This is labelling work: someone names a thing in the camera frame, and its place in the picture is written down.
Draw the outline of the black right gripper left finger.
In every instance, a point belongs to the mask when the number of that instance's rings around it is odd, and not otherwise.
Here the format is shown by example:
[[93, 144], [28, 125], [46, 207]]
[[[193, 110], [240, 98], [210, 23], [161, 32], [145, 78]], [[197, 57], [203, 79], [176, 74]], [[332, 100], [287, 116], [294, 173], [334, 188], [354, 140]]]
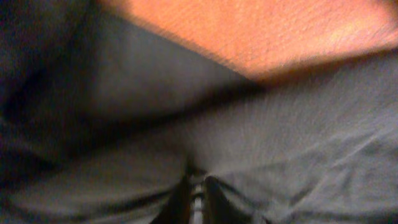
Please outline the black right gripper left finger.
[[166, 205], [150, 224], [189, 224], [191, 190], [189, 179], [185, 176], [174, 189]]

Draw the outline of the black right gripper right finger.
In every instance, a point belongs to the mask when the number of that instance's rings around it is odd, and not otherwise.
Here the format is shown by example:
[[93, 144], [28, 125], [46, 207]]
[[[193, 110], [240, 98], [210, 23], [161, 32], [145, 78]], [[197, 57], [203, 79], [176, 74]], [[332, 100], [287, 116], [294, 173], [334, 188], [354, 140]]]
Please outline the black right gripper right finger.
[[206, 224], [249, 224], [251, 217], [238, 210], [220, 189], [217, 179], [204, 180], [205, 221]]

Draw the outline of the black garment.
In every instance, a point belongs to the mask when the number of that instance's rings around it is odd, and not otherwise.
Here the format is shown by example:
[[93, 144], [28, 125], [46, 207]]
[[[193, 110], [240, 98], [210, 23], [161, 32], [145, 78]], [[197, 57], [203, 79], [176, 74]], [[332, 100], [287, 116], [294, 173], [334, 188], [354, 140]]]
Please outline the black garment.
[[396, 1], [2, 1], [1, 222], [397, 222]]

